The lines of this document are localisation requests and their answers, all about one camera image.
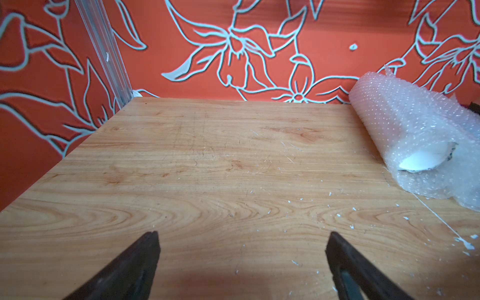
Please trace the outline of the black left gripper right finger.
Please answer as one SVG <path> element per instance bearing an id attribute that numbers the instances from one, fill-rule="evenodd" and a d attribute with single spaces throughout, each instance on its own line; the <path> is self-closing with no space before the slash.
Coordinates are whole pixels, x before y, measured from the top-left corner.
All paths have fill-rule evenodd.
<path id="1" fill-rule="evenodd" d="M 412 298 L 336 231 L 329 236 L 326 257 L 340 300 Z"/>

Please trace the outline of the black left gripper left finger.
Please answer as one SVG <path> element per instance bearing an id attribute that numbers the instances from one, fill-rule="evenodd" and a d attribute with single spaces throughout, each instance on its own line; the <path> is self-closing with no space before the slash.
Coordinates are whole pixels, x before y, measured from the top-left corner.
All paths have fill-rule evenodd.
<path id="1" fill-rule="evenodd" d="M 147 300 L 160 258 L 158 232 L 146 232 L 67 300 Z"/>

